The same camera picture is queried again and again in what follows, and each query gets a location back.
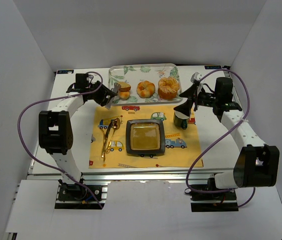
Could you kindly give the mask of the silver metal tongs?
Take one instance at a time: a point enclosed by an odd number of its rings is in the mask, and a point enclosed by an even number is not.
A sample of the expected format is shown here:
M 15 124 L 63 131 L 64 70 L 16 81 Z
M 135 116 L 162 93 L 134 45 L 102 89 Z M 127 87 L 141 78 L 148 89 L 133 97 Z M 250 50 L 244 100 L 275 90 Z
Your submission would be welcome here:
M 113 101 L 114 101 L 115 97 L 118 95 L 120 88 L 121 88 L 121 85 L 119 83 L 114 83 L 113 88 L 110 89 L 110 93 L 107 96 L 108 100 L 107 100 L 107 103 L 105 105 L 106 109 L 109 110 L 111 108 Z

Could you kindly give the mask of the sliced brown bread loaf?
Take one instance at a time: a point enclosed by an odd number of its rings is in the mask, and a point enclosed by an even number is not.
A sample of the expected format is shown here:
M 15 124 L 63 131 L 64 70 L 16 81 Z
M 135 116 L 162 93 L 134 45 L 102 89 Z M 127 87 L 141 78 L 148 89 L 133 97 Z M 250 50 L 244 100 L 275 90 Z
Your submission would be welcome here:
M 127 82 L 119 81 L 118 84 L 120 85 L 120 92 L 129 92 L 131 90 L 131 85 Z

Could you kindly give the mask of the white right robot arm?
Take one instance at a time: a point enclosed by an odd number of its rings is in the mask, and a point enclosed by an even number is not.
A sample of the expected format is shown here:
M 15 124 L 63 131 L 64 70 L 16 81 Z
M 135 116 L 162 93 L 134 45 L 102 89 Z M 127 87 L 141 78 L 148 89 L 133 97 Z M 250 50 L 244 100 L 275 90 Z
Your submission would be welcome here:
M 208 180 L 206 193 L 222 193 L 237 188 L 272 187 L 277 182 L 280 151 L 266 144 L 247 121 L 247 112 L 233 101 L 233 81 L 229 77 L 218 77 L 214 91 L 203 89 L 198 74 L 191 78 L 191 87 L 180 94 L 186 102 L 176 106 L 173 122 L 178 128 L 188 127 L 191 111 L 198 106 L 211 107 L 219 122 L 226 127 L 240 151 L 232 172 L 216 173 Z

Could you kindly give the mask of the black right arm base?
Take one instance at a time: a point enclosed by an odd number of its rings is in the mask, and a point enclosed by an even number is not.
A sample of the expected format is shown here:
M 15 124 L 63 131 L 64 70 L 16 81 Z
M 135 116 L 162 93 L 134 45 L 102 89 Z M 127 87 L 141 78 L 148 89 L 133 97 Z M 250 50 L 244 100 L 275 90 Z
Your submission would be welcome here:
M 190 196 L 192 212 L 237 212 L 239 210 L 235 191 L 217 188 L 215 175 L 211 174 L 204 184 L 187 182 L 184 193 Z

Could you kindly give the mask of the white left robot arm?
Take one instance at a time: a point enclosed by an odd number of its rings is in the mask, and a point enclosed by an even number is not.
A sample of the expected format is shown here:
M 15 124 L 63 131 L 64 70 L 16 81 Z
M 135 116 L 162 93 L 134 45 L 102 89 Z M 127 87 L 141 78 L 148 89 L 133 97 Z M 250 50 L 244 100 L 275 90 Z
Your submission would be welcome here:
M 92 82 L 96 72 L 77 73 L 63 98 L 51 110 L 43 110 L 38 115 L 39 146 L 51 155 L 62 174 L 62 182 L 72 185 L 83 182 L 83 174 L 74 160 L 71 148 L 74 137 L 71 117 L 88 100 L 109 109 L 121 87 L 115 83 L 111 89 L 99 80 Z

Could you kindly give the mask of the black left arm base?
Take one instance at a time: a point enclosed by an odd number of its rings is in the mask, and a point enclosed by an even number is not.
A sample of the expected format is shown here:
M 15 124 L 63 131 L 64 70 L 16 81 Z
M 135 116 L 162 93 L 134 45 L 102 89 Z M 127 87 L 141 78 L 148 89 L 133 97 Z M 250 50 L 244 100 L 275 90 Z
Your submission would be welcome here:
M 64 183 L 58 180 L 58 190 L 54 208 L 56 210 L 101 210 L 106 202 L 107 186 L 101 184 L 86 185 L 95 197 L 84 187 Z

